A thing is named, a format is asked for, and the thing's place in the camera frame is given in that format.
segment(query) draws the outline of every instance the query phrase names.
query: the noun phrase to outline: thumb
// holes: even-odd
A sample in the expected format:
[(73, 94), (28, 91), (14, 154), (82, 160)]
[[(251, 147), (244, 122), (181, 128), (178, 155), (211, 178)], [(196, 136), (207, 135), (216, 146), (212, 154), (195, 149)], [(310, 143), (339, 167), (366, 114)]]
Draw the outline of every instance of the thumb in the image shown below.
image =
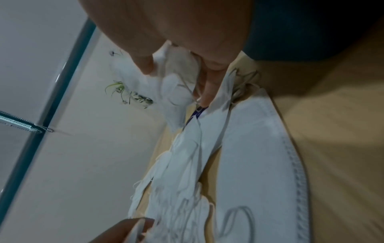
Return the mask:
[(134, 56), (131, 55), (133, 62), (144, 75), (150, 74), (154, 69), (153, 56)]

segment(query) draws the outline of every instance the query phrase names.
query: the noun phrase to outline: wooden table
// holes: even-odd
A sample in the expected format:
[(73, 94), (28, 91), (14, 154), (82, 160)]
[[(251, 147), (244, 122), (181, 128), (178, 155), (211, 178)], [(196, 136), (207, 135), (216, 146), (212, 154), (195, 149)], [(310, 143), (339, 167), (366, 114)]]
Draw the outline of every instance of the wooden table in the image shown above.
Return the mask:
[[(255, 62), (240, 54), (232, 67), (261, 73), (257, 82), (291, 135), (307, 171), (313, 242), (384, 242), (384, 18), (326, 61)], [(148, 168), (174, 138), (164, 131)], [(220, 151), (200, 178), (202, 194), (211, 202), (216, 201), (219, 159)], [(213, 242), (210, 229), (209, 220), (207, 242)]]

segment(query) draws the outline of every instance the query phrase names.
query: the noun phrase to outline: blue metal bar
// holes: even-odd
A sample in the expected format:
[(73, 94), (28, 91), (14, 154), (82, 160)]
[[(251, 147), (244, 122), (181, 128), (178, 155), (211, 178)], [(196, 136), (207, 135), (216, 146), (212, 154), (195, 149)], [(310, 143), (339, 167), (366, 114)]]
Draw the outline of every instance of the blue metal bar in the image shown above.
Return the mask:
[[(56, 83), (56, 88), (51, 95), (51, 99), (48, 102), (45, 112), (42, 115), (41, 123), (44, 127), (48, 127), (51, 122), (61, 99), (64, 96), (64, 93), (72, 79), (72, 76), (81, 60), (81, 57), (84, 54), (85, 49), (88, 46), (88, 43), (92, 37), (92, 34), (96, 26), (91, 20), (87, 20), (83, 29), (80, 32), (80, 35), (69, 55), (69, 58), (60, 73)], [(7, 181), (6, 186), (4, 187), (3, 192), (0, 197), (0, 228), (6, 214), (12, 204), (12, 201), (25, 177), (25, 174), (30, 167), (33, 157), (35, 156), (37, 149), (46, 131), (41, 133), (34, 133), (28, 138), (27, 143), (25, 144), (19, 159), (16, 162), (15, 167), (12, 170), (12, 173)]]

